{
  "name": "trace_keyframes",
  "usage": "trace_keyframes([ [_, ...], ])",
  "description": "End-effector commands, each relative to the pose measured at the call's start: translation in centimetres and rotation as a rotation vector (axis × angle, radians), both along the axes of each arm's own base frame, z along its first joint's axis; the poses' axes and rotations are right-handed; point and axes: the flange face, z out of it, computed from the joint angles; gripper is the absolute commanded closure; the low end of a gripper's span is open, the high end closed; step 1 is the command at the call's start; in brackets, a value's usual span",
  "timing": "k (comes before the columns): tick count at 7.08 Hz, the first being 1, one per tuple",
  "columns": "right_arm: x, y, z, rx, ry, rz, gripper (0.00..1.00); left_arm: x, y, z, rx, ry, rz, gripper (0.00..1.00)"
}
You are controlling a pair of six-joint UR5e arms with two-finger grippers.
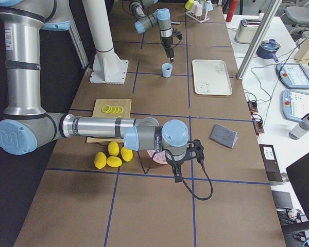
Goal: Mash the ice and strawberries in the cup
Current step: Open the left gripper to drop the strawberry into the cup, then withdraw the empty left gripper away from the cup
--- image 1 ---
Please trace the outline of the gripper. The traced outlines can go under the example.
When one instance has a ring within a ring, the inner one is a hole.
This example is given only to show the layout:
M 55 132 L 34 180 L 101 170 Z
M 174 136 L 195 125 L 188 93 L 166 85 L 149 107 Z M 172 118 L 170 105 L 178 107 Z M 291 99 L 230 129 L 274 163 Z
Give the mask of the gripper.
M 160 37 L 161 45 L 164 47 L 166 56 L 170 59 L 170 62 L 174 62 L 174 49 L 171 48 L 173 45 L 173 38 L 172 37 Z
M 182 174 L 181 174 L 181 167 L 180 166 L 185 161 L 190 160 L 189 153 L 186 152 L 182 155 L 174 156 L 169 152 L 165 152 L 165 158 L 166 158 L 166 162 L 173 167 L 172 171 L 173 171 L 173 174 L 174 174 L 175 182 L 182 182 Z

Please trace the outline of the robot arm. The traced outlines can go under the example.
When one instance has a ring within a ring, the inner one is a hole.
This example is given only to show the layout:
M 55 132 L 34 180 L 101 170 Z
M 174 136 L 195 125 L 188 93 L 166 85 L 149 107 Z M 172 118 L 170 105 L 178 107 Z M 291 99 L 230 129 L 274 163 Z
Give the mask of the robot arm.
M 154 5 L 158 1 L 130 1 L 129 10 L 135 18 L 135 29 L 141 34 L 149 28 L 159 27 L 161 44 L 164 47 L 166 56 L 171 62 L 174 61 L 173 34 L 171 26 L 170 10 L 167 8 L 157 9 L 147 15 L 145 9 Z
M 88 115 L 95 98 L 110 97 L 117 86 L 82 82 L 82 74 L 72 40 L 66 32 L 41 31 L 41 103 L 50 112 Z M 7 75 L 4 66 L 4 24 L 0 20 L 0 120 L 7 105 Z M 135 104 L 148 113 L 167 117 L 188 114 L 187 93 L 172 90 L 150 94 Z M 96 145 L 83 137 L 49 143 L 26 155 L 12 155 L 0 148 L 0 186 L 22 182 L 35 185 L 45 168 L 93 170 Z

